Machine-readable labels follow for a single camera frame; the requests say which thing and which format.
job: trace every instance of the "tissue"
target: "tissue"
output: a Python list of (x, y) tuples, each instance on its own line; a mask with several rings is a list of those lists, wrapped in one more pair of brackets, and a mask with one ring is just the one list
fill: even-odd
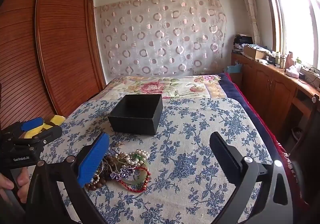
[(297, 71), (297, 68), (295, 68), (294, 65), (291, 65), (288, 69), (285, 70), (286, 75), (294, 78), (299, 78), (299, 73)]

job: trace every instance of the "blue floral fabric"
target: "blue floral fabric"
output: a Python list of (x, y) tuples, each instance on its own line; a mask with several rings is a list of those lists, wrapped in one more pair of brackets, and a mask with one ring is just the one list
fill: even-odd
[[(129, 153), (139, 148), (150, 153), (151, 181), (145, 192), (133, 194), (116, 181), (88, 192), (109, 224), (211, 223), (235, 189), (209, 147), (214, 131), (243, 156), (272, 163), (252, 121), (233, 99), (163, 100), (155, 136), (113, 132), (107, 115), (116, 104), (117, 101), (82, 104), (61, 125), (62, 137), (45, 146), (42, 153), (48, 163), (61, 162), (91, 144), (101, 131), (110, 135), (110, 147), (116, 151)], [(124, 145), (116, 147), (118, 141)], [(65, 189), (60, 190), (72, 218), (79, 221)], [(259, 184), (240, 220), (249, 216), (258, 192)]]

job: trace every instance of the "wardrobe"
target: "wardrobe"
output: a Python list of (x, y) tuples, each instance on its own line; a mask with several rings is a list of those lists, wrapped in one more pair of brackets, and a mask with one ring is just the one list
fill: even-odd
[(4, 0), (0, 123), (69, 116), (105, 87), (90, 0)]

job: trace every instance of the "red braided bracelet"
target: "red braided bracelet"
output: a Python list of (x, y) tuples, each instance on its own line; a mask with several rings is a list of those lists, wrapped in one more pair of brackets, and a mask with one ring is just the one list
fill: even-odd
[(144, 168), (144, 167), (136, 167), (135, 168), (135, 170), (136, 169), (142, 169), (142, 170), (145, 170), (146, 172), (147, 172), (147, 177), (146, 177), (146, 179), (144, 180), (144, 184), (142, 185), (142, 188), (140, 189), (140, 190), (134, 190), (134, 189), (131, 189), (125, 182), (123, 182), (122, 180), (120, 180), (119, 182), (120, 183), (122, 183), (122, 185), (124, 186), (124, 187), (126, 187), (129, 191), (131, 191), (131, 192), (144, 192), (145, 190), (146, 190), (146, 188), (147, 188), (147, 185), (148, 185), (148, 182), (149, 182), (149, 180), (150, 180), (150, 172), (147, 170), (147, 168)]

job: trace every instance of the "mattress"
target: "mattress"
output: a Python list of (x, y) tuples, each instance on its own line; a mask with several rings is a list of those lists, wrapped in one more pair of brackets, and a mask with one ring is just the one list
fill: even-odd
[[(42, 159), (61, 162), (68, 155), (76, 155), (104, 131), (110, 135), (110, 148), (118, 153), (136, 149), (149, 152), (151, 172), (151, 181), (142, 193), (132, 193), (116, 181), (88, 192), (108, 223), (211, 223), (235, 189), (211, 152), (212, 132), (218, 131), (243, 156), (250, 155), (257, 162), (286, 162), (275, 137), (228, 75), (218, 77), (227, 97), (164, 99), (155, 136), (115, 133), (107, 115), (117, 101), (86, 102), (61, 125), (63, 135), (45, 146)], [(116, 146), (119, 141), (124, 143), (120, 147)], [(285, 163), (284, 166), (293, 199), (298, 198), (293, 175)], [(257, 183), (239, 221), (249, 216), (259, 188)], [(62, 186), (60, 192), (72, 219), (79, 221)]]
[(218, 75), (113, 79), (92, 100), (118, 100), (126, 94), (161, 94), (163, 99), (226, 98)]

